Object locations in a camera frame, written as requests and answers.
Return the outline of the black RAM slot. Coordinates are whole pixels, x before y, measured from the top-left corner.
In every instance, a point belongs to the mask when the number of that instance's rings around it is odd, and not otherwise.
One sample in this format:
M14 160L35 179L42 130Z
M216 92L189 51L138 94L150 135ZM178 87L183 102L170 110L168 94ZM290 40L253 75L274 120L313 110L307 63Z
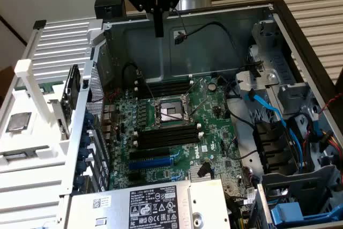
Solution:
M191 86L189 81L169 81L160 83L148 83L147 85L152 91L174 90L180 88L188 89Z
M160 82L149 82L149 87L188 87L191 85L191 79L183 78L177 80L165 80Z
M193 144L198 143L200 139L198 138L197 132L181 132L172 134L141 134L136 141L140 148L154 148L160 146L174 146L183 144Z
M185 94L188 90L176 90L176 91L153 91L154 98L160 98L160 97L167 97L172 95L181 95ZM134 92L133 95L137 97L138 99L150 99L152 98L152 95L149 91L141 91L141 92Z
M151 87L150 90L152 91L153 95L177 95L185 93L190 87L189 86L175 86L175 87ZM150 94L147 87L138 88L137 91L134 91L136 94Z
M139 141L149 141L158 138L170 139L193 139L198 141L198 130L193 126L161 128L157 130L146 130L138 133L137 139Z
M170 147L177 145L193 144L200 142L197 135L190 137L164 137L164 138L148 138L137 139L134 141L137 144L137 148L140 150L154 149L160 147Z
M148 136L157 136L157 135L178 135L178 134L195 134L200 129L196 124L188 124L176 127L160 128L154 130L139 130L137 131L137 136L148 137Z

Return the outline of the open PC case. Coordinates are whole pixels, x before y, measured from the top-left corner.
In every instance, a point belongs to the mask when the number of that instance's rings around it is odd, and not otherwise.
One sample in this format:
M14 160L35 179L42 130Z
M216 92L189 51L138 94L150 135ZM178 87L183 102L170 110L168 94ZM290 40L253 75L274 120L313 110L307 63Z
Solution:
M72 198L111 191L110 151L103 132L103 108L108 95L136 81L160 82L183 78L221 77L232 81L227 99L241 153L252 152L243 164L259 179L254 200L244 217L230 214L230 229L343 229L343 219L329 223L298 221L275 226L271 210L280 203L298 202L303 216L343 206L343 93L335 89L290 11L281 1L225 6L191 12L173 11L156 38L147 19L103 23L91 46L91 59L80 80L68 166ZM268 86L266 98L251 89L239 92L236 74L271 69L279 84ZM94 126L84 126L85 112ZM319 115L326 147L312 143L313 113ZM298 170L293 175L265 174L253 138L257 121L280 121L294 148ZM78 158L80 137L88 133L89 156ZM76 162L87 162L83 174ZM81 188L73 187L82 175Z

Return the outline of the metal locking lever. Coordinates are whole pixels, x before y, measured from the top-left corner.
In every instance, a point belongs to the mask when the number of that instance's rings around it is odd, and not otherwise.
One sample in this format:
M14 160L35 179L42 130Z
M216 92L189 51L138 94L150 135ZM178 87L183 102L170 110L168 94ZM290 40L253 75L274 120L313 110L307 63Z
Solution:
M207 81L203 77L198 80L196 84L194 84L193 88L189 94L189 111L188 116L192 117L195 115L196 111L200 109L200 107L206 102L208 99L207 95Z
M146 79L145 79L145 76L143 75L143 72L140 69L137 69L137 74L140 75L140 77L142 78L143 83L146 86L146 88L148 89L148 91L149 91L149 93L150 93L150 95L154 101L154 105L155 105L156 104L155 97L151 91L151 88L149 87L148 83L146 82Z

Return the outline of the green motherboard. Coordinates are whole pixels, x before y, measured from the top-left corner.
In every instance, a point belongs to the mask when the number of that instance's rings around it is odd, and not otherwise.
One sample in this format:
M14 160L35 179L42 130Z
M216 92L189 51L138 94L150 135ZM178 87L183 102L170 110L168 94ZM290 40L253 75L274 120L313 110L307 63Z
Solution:
M103 132L110 151L109 189L124 189L157 183L190 180L189 169L194 165L209 162L213 178L222 183L225 201L230 214L244 217L254 200L254 187L259 179L244 166L252 152L241 153L227 99L235 96L233 82L221 77L204 77L215 83L217 90L207 89L208 99L191 118L200 129L200 142L177 145L169 148L174 164L166 167L130 170L129 153L139 151L137 131L154 130L153 99L138 99L133 95L144 83L136 81L111 91L103 108ZM130 183L127 174L139 172L141 181Z

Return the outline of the long black expansion slot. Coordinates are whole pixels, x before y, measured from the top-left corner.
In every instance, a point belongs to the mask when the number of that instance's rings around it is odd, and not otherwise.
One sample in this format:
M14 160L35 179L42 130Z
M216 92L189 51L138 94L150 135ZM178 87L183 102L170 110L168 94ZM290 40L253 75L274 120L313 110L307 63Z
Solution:
M157 149L147 149L139 150L129 153L129 159L134 160L145 160L150 158L167 157L170 155L169 148L157 148Z

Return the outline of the silver CPU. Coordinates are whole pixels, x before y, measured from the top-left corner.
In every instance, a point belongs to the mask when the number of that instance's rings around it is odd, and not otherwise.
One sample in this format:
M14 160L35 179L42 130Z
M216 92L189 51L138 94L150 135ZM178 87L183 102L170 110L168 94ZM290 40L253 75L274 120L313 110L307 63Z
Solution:
M31 114L31 112L24 112L11 115L6 132L20 132L26 130Z

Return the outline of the white parts rack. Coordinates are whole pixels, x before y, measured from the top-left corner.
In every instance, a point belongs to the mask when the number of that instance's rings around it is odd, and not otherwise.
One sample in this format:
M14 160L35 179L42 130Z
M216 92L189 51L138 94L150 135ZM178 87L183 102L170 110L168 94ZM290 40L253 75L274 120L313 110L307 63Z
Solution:
M58 157L62 153L61 133L55 118L51 99L61 100L64 85L53 86L54 93L43 94L34 77L33 62L19 60L15 76L0 108L0 173L21 170L44 159ZM26 90L16 91L17 86ZM6 132L11 115L31 112L26 130ZM27 153L27 159L7 161L3 154Z

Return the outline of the blue expansion slot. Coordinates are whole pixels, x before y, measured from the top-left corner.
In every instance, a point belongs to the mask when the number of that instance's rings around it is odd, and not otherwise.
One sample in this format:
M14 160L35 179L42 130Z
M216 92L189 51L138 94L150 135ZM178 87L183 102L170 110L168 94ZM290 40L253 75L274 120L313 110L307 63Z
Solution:
M164 157L164 158L156 158L151 160L138 160L129 163L130 170L137 170L137 169L149 169L149 168L156 168L156 167L166 167L172 166L174 164L174 158L171 157Z

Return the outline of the silver heat sink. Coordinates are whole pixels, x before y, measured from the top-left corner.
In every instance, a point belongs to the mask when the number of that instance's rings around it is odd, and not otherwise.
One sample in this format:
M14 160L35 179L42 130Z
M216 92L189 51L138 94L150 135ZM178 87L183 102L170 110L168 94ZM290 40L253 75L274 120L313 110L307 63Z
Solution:
M194 165L194 166L190 167L190 169L189 169L189 179L190 179L191 182L202 182L202 181L209 181L209 180L211 180L210 173L207 173L203 177L200 177L198 175L198 171L200 170L201 167L202 167L202 165Z

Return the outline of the blue SATA plug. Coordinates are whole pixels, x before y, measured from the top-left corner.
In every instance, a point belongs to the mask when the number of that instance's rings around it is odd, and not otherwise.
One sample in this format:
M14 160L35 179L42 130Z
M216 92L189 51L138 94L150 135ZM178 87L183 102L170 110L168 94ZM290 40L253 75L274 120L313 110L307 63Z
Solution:
M324 133L320 129L319 126L319 115L317 113L313 113L313 137L312 143L318 143L318 146L324 149L326 147L326 143L324 142Z

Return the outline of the silver power supply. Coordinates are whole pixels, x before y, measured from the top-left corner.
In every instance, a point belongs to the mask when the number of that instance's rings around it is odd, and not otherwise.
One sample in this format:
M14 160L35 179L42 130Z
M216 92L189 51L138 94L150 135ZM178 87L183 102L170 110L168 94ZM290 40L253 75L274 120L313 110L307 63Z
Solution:
M230 229L220 180L152 184L72 198L67 229Z

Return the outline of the blue plastic latch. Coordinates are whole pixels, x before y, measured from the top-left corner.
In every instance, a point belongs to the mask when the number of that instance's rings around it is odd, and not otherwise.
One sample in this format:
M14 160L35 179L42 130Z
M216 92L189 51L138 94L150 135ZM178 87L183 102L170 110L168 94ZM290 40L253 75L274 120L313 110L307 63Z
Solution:
M275 226L304 221L298 202L280 203L271 210Z

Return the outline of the silver drive bracket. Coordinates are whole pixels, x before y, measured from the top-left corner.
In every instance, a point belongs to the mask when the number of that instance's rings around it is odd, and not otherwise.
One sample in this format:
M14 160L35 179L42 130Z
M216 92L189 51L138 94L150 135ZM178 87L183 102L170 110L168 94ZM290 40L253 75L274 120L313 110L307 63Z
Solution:
M266 98L267 87L279 84L276 74L271 69L258 72L239 72L236 74L236 81L242 97L245 97L253 89L260 97Z

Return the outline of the silver card bracket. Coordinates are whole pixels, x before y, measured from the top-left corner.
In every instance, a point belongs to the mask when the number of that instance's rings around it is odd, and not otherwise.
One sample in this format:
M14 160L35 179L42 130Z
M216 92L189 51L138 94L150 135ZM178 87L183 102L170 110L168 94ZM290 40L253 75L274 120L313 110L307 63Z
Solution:
M71 122L71 111L64 100L51 99L48 101L51 104L55 118L61 133L61 140L67 140L70 137L69 125Z

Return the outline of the blue plastic rail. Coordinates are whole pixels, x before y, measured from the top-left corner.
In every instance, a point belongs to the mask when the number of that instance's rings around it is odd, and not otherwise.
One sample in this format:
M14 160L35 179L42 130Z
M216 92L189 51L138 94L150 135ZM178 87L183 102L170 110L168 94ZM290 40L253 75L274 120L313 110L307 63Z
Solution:
M338 206L330 212L304 216L303 218L304 221L311 223L329 223L333 221L339 221L343 219L343 206Z

